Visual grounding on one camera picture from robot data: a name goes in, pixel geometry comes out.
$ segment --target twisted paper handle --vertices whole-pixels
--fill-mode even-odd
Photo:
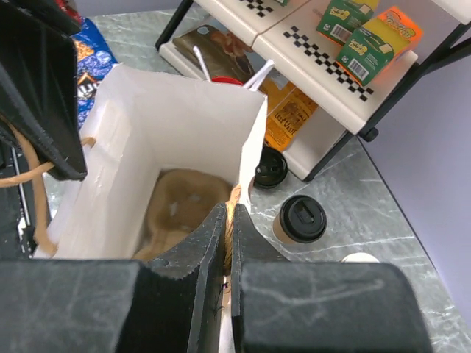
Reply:
[[[35,212],[36,212],[36,227],[33,238],[39,245],[40,249],[47,253],[49,256],[53,256],[57,252],[57,245],[52,243],[47,234],[47,195],[46,187],[44,186],[43,173],[53,169],[54,164],[46,162],[44,164],[39,163],[38,155],[36,154],[35,148],[32,144],[4,117],[0,116],[8,127],[12,130],[16,140],[20,144],[23,150],[23,155],[28,162],[29,171],[26,173],[12,176],[9,178],[0,179],[0,188],[9,188],[12,186],[20,185],[24,182],[32,182],[32,189],[35,197]],[[84,138],[82,145],[93,146],[95,144],[94,138]]]
[[[233,260],[233,230],[234,230],[234,211],[236,205],[241,199],[242,187],[237,185],[230,192],[229,201],[226,202],[226,232],[224,234],[224,271],[229,274]]]

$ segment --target coffee cup lid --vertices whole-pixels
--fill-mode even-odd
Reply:
[[[288,164],[285,157],[272,147],[264,146],[260,163],[255,169],[254,186],[260,189],[271,189],[286,178]]]
[[[322,206],[309,196],[293,196],[283,203],[280,211],[283,231],[298,243],[318,240],[327,227]]]

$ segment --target gray marble surface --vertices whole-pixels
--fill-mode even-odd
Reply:
[[[156,52],[154,43],[173,11],[106,15],[92,18],[119,61],[148,71],[176,71]],[[206,14],[190,10],[177,30],[190,29]],[[61,185],[46,180],[52,209]],[[327,213],[327,232],[309,245],[284,245],[272,234],[272,221],[283,201],[296,194],[314,197]],[[338,261],[368,252],[399,266],[414,287],[436,352],[471,352],[471,334],[437,272],[400,212],[371,160],[357,140],[348,143],[313,182],[292,174],[278,188],[256,190],[252,219],[259,232],[290,260]]]

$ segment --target white shelf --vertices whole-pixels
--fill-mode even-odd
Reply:
[[[432,0],[462,24],[471,22],[471,0]]]
[[[201,70],[186,59],[171,41],[163,44],[159,53],[182,75],[204,79]],[[289,170],[304,180],[345,132],[341,124],[318,108],[283,152]]]
[[[196,0],[196,2],[236,37],[248,46],[252,46],[259,34],[272,28],[308,0],[290,0],[285,7],[275,0]]]
[[[290,8],[274,0],[196,1],[260,56],[274,60],[280,73],[353,134],[365,126],[417,61],[410,51],[363,88],[336,63],[341,47],[316,31],[329,0],[293,0]],[[273,9],[265,19],[257,19],[259,9],[247,7],[255,1]]]

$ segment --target black and white checkered pattern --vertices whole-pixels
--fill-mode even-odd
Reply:
[[[369,87],[361,87],[335,60],[330,58],[329,54],[320,51],[316,44],[310,44],[309,37],[300,35],[299,31],[296,26],[293,26],[290,31],[284,32],[283,35],[288,39],[294,39],[293,44],[297,48],[304,50],[305,55],[313,57],[317,65],[325,67],[325,70],[330,75],[334,75],[337,78],[337,82],[347,85],[350,92],[359,93],[358,97],[360,100],[367,101],[374,93],[374,90]]]
[[[251,10],[257,11],[258,17],[265,17],[268,13],[272,12],[273,9],[270,6],[263,4],[263,0],[239,0],[240,2],[246,2],[246,5]]]

